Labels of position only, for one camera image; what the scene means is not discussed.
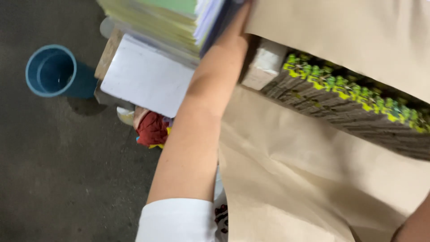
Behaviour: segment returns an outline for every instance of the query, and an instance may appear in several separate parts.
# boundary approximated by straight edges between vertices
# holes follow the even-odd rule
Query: red cloth
[[[140,136],[137,143],[148,147],[150,145],[165,144],[168,126],[169,123],[163,122],[162,115],[149,111],[136,130]]]

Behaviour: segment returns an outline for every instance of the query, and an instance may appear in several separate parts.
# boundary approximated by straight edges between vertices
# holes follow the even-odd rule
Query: floor
[[[0,6],[0,241],[134,241],[159,149],[135,142],[113,107],[86,116],[25,82],[39,47],[57,43],[96,67],[106,44],[95,0]]]

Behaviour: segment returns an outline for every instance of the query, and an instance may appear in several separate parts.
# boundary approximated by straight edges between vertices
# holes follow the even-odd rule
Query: brown paper
[[[256,0],[247,32],[430,103],[427,0]]]
[[[430,188],[430,163],[390,152],[238,86],[220,168],[229,241],[389,241]]]

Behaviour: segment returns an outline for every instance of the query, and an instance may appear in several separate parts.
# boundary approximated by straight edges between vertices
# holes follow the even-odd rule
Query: stack of notebooks
[[[224,0],[98,0],[120,28],[196,67]]]

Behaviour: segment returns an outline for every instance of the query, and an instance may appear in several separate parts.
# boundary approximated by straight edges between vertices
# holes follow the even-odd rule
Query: blue bucket
[[[30,57],[25,78],[30,90],[41,97],[91,98],[97,87],[94,69],[57,44],[44,46]]]

